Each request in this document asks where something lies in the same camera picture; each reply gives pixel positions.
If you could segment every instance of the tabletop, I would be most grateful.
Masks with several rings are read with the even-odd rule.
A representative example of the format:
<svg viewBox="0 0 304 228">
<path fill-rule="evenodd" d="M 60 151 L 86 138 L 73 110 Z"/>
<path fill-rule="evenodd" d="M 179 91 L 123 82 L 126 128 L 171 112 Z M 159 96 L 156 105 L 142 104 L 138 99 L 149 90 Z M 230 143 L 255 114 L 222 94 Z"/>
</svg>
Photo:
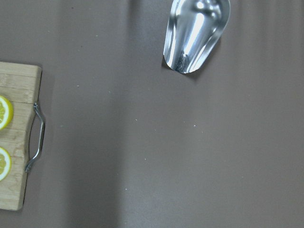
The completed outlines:
<svg viewBox="0 0 304 228">
<path fill-rule="evenodd" d="M 302 228 L 304 2 L 230 2 L 182 75 L 162 56 L 172 0 L 0 0 L 0 61 L 42 68 L 46 119 L 1 227 Z"/>
</svg>

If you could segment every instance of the cutting board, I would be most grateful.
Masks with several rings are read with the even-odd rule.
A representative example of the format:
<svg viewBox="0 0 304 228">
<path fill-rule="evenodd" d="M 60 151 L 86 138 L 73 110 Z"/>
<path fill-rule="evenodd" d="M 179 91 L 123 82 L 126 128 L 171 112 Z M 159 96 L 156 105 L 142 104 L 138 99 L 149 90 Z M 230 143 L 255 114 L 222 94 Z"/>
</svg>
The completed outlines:
<svg viewBox="0 0 304 228">
<path fill-rule="evenodd" d="M 34 119 L 33 104 L 38 99 L 41 68 L 0 62 L 0 95 L 11 101 L 14 116 L 0 130 L 0 147 L 11 156 L 11 169 L 0 181 L 0 209 L 18 210 L 23 205 L 29 160 L 29 134 Z"/>
</svg>

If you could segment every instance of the lemon pulp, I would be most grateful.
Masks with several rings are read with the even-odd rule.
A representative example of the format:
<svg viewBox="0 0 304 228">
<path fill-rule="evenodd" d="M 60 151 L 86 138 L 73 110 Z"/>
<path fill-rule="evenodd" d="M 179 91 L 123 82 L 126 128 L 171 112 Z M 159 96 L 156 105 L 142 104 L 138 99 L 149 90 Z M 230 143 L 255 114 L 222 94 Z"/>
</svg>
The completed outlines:
<svg viewBox="0 0 304 228">
<path fill-rule="evenodd" d="M 9 153 L 0 147 L 0 181 L 10 172 L 11 159 Z"/>
<path fill-rule="evenodd" d="M 13 118 L 13 106 L 10 101 L 0 95 L 0 130 L 5 128 Z"/>
</svg>

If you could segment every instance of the stainless steel scoop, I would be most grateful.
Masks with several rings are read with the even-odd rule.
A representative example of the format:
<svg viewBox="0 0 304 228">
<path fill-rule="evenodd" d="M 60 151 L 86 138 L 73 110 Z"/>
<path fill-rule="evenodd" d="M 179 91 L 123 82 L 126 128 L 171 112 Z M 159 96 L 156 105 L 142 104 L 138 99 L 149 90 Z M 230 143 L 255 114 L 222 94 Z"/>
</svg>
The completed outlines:
<svg viewBox="0 0 304 228">
<path fill-rule="evenodd" d="M 174 0 L 163 56 L 180 73 L 199 69 L 223 33 L 229 0 Z"/>
</svg>

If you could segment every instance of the cutting board handle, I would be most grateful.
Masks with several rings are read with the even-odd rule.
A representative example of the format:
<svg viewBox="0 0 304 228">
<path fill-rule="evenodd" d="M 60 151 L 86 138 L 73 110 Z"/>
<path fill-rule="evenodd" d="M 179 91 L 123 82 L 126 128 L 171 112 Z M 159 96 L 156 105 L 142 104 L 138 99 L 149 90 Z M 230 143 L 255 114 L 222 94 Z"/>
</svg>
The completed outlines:
<svg viewBox="0 0 304 228">
<path fill-rule="evenodd" d="M 38 118 L 40 120 L 40 136 L 39 136 L 37 152 L 34 155 L 34 157 L 32 157 L 29 160 L 29 162 L 27 163 L 27 165 L 25 166 L 25 172 L 29 172 L 30 169 L 32 168 L 32 165 L 34 164 L 34 162 L 39 158 L 41 150 L 42 150 L 42 146 L 43 146 L 43 139 L 44 139 L 45 119 L 40 111 L 39 105 L 37 103 L 34 103 L 33 107 L 34 107 L 36 115 L 38 116 Z"/>
</svg>

